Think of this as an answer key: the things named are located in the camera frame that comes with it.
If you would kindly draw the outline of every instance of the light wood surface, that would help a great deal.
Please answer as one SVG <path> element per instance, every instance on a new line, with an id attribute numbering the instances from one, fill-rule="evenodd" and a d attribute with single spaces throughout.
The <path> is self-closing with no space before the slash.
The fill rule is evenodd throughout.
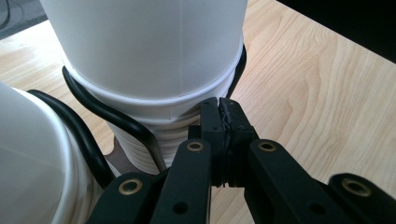
<path id="1" fill-rule="evenodd" d="M 396 64 L 273 0 L 249 0 L 247 68 L 233 99 L 261 138 L 282 144 L 314 178 L 361 175 L 396 197 Z M 82 107 L 61 75 L 46 21 L 0 41 L 0 80 L 74 108 L 104 153 L 106 123 Z M 213 189 L 212 223 L 252 223 L 242 189 Z"/>

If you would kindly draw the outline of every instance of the wooden table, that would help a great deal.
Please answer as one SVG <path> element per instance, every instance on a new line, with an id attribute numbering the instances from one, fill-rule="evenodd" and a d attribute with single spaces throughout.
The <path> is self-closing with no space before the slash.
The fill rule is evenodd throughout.
<path id="1" fill-rule="evenodd" d="M 233 99 L 261 138 L 282 144 L 314 178 L 352 173 L 396 197 L 396 64 L 273 0 L 250 0 L 247 68 Z M 0 41 L 0 79 L 74 108 L 105 154 L 106 123 L 65 86 L 46 21 Z M 250 223 L 242 189 L 213 189 L 212 223 Z"/>

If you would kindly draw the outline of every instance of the wood grain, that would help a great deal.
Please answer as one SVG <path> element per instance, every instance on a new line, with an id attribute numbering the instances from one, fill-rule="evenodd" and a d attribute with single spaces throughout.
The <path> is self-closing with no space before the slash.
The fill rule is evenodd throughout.
<path id="1" fill-rule="evenodd" d="M 259 136 L 320 181 L 352 173 L 396 197 L 396 65 L 272 0 L 248 1 L 244 34 L 233 98 Z M 113 134 L 65 86 L 59 47 L 48 22 L 1 40 L 0 80 L 70 105 L 108 153 Z M 211 209 L 212 223 L 253 222 L 242 189 L 213 189 Z"/>

